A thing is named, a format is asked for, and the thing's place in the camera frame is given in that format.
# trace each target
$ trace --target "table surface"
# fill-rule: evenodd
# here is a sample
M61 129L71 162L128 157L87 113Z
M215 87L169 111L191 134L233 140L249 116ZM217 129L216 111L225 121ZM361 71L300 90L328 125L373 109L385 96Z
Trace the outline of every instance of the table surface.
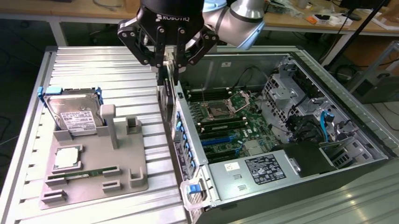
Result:
M123 4L123 0L99 0L108 5ZM329 7L331 2L325 0L312 0L316 5ZM312 13L311 9L299 9L308 16ZM128 13L125 8L117 8L115 11L108 10L104 7L99 7L91 0L72 0L72 3L53 2L52 0L3 0L0 3L0 13L20 13L20 14L39 14L39 15L57 15L57 16L77 16L91 18L112 18L112 19L131 19L136 16L136 13ZM355 31L359 25L363 23L367 14L355 11L361 16L360 21L353 21L351 26L343 27L343 30ZM287 14L267 13L264 15L265 25L269 27L287 27L287 28L303 28L303 29L323 29L323 30L339 30L340 26L331 25L312 25L305 19L293 18ZM398 31L385 30L373 22L369 22L364 28L365 32L375 33L398 33Z

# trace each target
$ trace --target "floor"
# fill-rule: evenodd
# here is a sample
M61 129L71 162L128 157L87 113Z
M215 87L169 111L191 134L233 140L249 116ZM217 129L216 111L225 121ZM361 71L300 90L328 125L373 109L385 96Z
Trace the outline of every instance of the floor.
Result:
M103 28L104 24L63 23L71 46L121 45L115 32L97 35L95 40L89 38L88 34ZM256 45L297 45L316 59L329 48L325 37L321 37L320 41L309 40L312 34L273 31L268 38L267 34L268 32L261 33ZM47 46L53 45L56 42L45 22L0 20L0 135L4 132L0 139L0 187L17 142L44 50ZM341 63L347 63L344 58L337 62Z

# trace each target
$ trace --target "hard drive label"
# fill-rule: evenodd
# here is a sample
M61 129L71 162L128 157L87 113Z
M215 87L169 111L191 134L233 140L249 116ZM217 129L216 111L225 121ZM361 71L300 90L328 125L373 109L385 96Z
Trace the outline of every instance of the hard drive label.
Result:
M285 174L275 159L275 156L264 155L253 159L245 160L253 181L257 185L285 178Z
M91 111L61 113L63 121L69 132L84 132L95 130L95 120Z

